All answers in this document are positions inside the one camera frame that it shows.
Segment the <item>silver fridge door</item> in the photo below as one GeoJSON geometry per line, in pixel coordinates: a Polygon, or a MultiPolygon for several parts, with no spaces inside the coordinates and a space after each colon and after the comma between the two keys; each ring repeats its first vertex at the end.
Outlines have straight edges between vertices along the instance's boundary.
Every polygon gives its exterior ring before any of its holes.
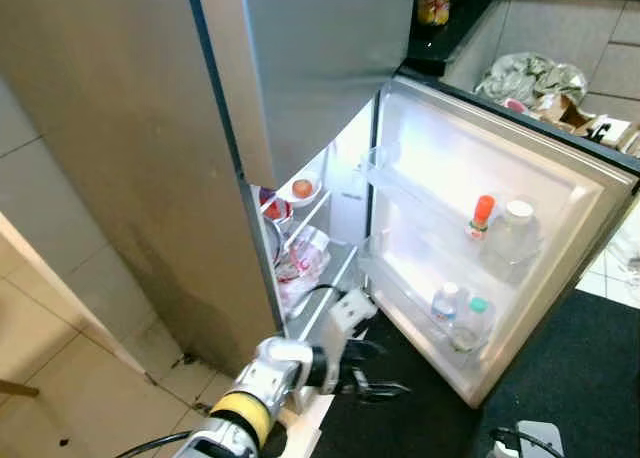
{"type": "Polygon", "coordinates": [[[549,308],[621,224],[639,170],[515,111],[445,86],[398,75],[375,107],[369,234],[360,251],[372,299],[471,407],[479,407],[549,308]],[[479,196],[535,208],[538,252],[509,284],[490,270],[486,242],[467,235],[479,196]],[[444,283],[493,304],[483,348],[457,353],[430,313],[444,283]]]}

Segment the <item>light wooden board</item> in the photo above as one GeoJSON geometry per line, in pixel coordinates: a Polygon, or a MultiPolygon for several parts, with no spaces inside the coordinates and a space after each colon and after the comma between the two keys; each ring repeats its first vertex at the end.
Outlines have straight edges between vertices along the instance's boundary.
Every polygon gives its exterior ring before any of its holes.
{"type": "Polygon", "coordinates": [[[333,395],[303,388],[291,394],[280,413],[280,421],[287,431],[287,444],[280,458],[310,458],[320,436],[326,413],[332,408],[333,395]]]}

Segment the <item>small labelled water bottle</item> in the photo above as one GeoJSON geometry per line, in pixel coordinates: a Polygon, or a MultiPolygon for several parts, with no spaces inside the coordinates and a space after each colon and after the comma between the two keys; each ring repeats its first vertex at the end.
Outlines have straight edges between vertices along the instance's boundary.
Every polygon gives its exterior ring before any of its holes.
{"type": "Polygon", "coordinates": [[[435,290],[431,298],[431,317],[440,325],[449,327],[456,320],[463,301],[465,301],[465,289],[453,281],[445,281],[435,290]]]}

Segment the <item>teal cap water bottle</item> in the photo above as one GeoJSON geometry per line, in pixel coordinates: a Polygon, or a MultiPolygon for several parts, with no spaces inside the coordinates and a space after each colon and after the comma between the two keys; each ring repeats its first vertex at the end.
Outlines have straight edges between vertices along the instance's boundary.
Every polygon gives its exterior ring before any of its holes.
{"type": "Polygon", "coordinates": [[[468,298],[449,327],[451,347],[457,353],[471,353],[484,347],[493,324],[493,304],[484,297],[468,298]]]}

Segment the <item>red print plastic bag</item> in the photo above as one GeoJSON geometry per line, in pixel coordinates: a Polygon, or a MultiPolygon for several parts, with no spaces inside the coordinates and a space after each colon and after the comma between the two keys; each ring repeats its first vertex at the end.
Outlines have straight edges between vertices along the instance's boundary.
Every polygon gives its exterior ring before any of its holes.
{"type": "Polygon", "coordinates": [[[287,315],[302,301],[302,294],[319,284],[320,275],[330,261],[330,237],[315,226],[302,226],[282,262],[275,267],[280,307],[287,315]]]}

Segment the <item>steel pot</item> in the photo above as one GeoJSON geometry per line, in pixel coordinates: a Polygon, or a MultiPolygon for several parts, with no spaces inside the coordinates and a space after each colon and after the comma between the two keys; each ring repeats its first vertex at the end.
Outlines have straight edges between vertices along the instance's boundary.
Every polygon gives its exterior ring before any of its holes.
{"type": "Polygon", "coordinates": [[[262,220],[262,229],[265,233],[265,243],[268,246],[269,262],[271,267],[276,267],[282,262],[284,235],[278,222],[270,219],[262,220]]]}

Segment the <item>red bowl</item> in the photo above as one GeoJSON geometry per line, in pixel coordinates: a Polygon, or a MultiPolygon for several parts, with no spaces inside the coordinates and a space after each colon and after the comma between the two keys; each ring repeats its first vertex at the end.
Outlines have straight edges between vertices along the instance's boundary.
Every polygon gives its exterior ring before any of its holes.
{"type": "Polygon", "coordinates": [[[259,190],[259,212],[266,220],[283,224],[293,215],[293,206],[287,199],[280,198],[274,190],[259,190]]]}

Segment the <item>white bowl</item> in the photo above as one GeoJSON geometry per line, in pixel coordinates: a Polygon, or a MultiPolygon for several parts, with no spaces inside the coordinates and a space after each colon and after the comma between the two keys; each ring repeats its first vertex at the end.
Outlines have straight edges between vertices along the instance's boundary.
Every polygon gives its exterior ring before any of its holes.
{"type": "Polygon", "coordinates": [[[323,182],[321,182],[320,176],[316,173],[310,173],[310,171],[306,171],[306,173],[300,173],[297,176],[293,176],[292,179],[288,180],[288,183],[285,183],[283,187],[278,190],[279,196],[283,199],[287,199],[287,201],[291,202],[294,207],[305,207],[311,205],[311,203],[320,196],[321,192],[323,192],[323,182]],[[293,182],[293,180],[302,178],[310,179],[311,182],[315,184],[315,194],[314,196],[306,199],[306,201],[296,201],[296,199],[291,196],[291,183],[293,182]]]}

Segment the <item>red cap sauce bottle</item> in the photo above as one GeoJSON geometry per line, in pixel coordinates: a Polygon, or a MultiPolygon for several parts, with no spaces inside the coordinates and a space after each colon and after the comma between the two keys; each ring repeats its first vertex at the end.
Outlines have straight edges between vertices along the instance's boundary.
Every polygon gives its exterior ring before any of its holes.
{"type": "Polygon", "coordinates": [[[466,231],[472,240],[481,240],[488,233],[492,215],[497,206],[494,196],[479,196],[474,206],[470,220],[467,221],[466,231]]]}

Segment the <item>wide white lid bottle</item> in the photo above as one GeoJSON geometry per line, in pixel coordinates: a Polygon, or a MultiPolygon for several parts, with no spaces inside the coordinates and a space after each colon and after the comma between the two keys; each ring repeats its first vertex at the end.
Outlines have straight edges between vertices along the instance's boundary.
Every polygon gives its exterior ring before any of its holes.
{"type": "Polygon", "coordinates": [[[520,281],[525,263],[538,252],[538,222],[530,202],[511,199],[504,203],[490,225],[486,252],[495,278],[509,284],[520,281]]]}

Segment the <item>black floor mat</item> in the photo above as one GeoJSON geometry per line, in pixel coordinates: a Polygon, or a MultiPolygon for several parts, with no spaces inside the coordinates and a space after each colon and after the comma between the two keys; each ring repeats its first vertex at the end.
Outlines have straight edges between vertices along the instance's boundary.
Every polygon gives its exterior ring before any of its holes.
{"type": "Polygon", "coordinates": [[[567,458],[639,458],[639,338],[635,308],[572,290],[474,408],[387,317],[375,317],[367,339],[387,352],[366,374],[408,393],[376,404],[334,399],[312,458],[484,458],[489,431],[522,420],[556,425],[567,458]]]}

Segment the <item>black top kitchen counter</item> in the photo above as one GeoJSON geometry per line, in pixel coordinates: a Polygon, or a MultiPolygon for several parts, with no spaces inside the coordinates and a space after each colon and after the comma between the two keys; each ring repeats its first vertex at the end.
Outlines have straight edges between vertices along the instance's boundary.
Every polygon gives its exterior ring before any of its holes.
{"type": "MultiPolygon", "coordinates": [[[[481,75],[499,56],[535,52],[584,71],[580,110],[637,124],[639,1],[451,0],[447,24],[413,24],[404,68],[499,106],[474,92],[481,75]]],[[[600,157],[639,167],[639,158],[573,137],[600,157]]]]}

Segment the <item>grey crumpled plastic bag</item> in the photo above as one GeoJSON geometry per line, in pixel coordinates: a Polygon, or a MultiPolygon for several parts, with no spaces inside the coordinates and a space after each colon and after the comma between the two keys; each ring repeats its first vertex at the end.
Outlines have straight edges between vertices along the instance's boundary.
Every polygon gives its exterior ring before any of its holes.
{"type": "Polygon", "coordinates": [[[557,62],[535,52],[499,56],[481,75],[474,92],[502,103],[511,98],[534,105],[544,94],[564,94],[579,103],[588,93],[588,78],[570,62],[557,62]]]}

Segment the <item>silver refrigerator body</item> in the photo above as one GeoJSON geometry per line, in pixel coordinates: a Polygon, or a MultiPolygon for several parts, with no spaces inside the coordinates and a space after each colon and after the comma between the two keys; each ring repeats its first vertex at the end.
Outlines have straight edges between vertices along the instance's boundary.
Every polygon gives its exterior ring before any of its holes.
{"type": "Polygon", "coordinates": [[[180,349],[234,374],[279,333],[259,190],[196,0],[0,0],[0,78],[180,349]]]}

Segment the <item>yellow snack jar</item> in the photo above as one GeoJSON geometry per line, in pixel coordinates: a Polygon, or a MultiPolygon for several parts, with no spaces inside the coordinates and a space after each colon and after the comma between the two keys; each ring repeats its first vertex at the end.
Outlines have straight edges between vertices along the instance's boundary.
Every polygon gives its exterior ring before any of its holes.
{"type": "Polygon", "coordinates": [[[451,0],[416,0],[415,20],[421,27],[443,27],[451,19],[451,0]]]}

